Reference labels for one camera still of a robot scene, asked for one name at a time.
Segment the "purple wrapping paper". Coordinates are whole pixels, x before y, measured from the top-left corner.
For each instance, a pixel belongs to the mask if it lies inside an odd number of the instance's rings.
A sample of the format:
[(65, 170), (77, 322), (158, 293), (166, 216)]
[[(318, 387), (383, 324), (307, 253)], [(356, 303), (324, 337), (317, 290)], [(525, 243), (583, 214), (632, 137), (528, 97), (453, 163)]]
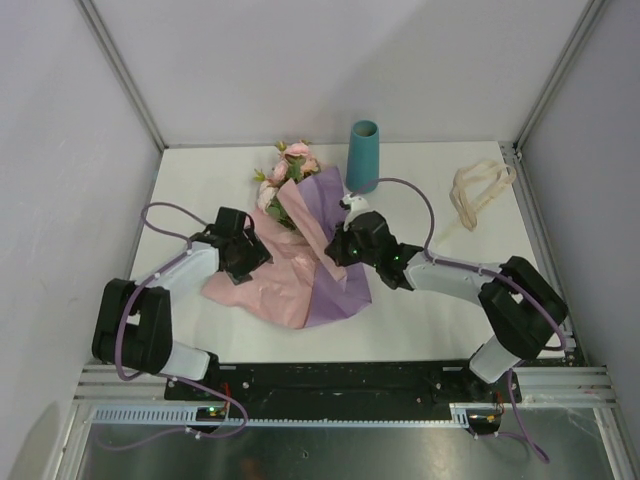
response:
[(217, 273), (201, 294), (290, 329), (345, 320), (367, 308), (372, 296), (364, 268), (338, 267), (324, 254), (336, 226), (346, 217), (339, 206), (343, 196), (335, 166), (299, 183), (287, 180), (280, 187), (263, 181), (251, 217), (273, 260), (241, 285)]

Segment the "pink flower bouquet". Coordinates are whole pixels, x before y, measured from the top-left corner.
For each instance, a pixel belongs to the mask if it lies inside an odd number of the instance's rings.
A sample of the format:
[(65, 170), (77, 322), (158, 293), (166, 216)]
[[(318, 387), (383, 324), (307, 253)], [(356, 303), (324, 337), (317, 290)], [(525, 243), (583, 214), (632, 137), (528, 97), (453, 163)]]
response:
[(306, 140), (291, 144), (279, 141), (275, 144), (279, 160), (272, 169), (267, 173), (260, 169), (254, 170), (253, 180), (259, 184), (256, 207), (293, 232), (297, 232), (298, 228), (277, 194), (288, 181), (299, 184), (322, 171), (310, 145)]

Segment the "beige ribbon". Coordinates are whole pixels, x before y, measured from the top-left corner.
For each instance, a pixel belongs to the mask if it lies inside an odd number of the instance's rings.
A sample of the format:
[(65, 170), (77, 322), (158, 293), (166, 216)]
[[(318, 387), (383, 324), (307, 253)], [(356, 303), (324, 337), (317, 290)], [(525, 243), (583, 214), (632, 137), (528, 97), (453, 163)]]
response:
[(436, 235), (435, 244), (442, 244), (461, 229), (474, 232), (480, 214), (514, 183), (516, 177), (514, 167), (489, 159), (458, 169), (449, 191), (455, 216)]

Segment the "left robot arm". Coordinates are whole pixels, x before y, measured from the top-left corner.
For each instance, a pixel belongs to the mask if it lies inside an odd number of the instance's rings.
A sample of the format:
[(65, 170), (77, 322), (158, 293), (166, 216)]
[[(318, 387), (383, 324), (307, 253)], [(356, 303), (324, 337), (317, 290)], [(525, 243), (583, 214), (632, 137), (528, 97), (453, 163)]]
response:
[[(178, 210), (202, 229), (190, 236), (161, 229), (147, 219), (153, 207)], [(125, 381), (141, 374), (184, 378), (197, 398), (210, 399), (221, 387), (221, 376), (214, 370), (217, 356), (174, 339), (172, 307), (216, 273), (226, 274), (234, 286), (250, 281), (272, 256), (258, 238), (253, 218), (241, 210), (221, 207), (215, 221), (207, 223), (178, 205), (152, 202), (141, 217), (148, 229), (177, 238), (184, 247), (140, 280), (115, 278), (106, 284), (92, 355), (115, 365)]]

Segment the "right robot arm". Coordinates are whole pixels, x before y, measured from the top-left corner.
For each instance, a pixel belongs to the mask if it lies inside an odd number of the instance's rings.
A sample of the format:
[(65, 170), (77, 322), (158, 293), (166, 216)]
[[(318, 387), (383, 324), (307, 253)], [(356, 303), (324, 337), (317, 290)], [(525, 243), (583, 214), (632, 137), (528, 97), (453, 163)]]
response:
[(560, 329), (568, 307), (535, 267), (518, 256), (495, 267), (437, 256), (425, 248), (400, 243), (384, 217), (370, 211), (336, 226), (325, 254), (338, 266), (372, 267), (391, 289), (437, 292), (479, 306), (493, 336), (469, 359), (461, 376), (463, 393), (484, 401), (497, 380), (522, 361), (553, 348), (566, 348)]

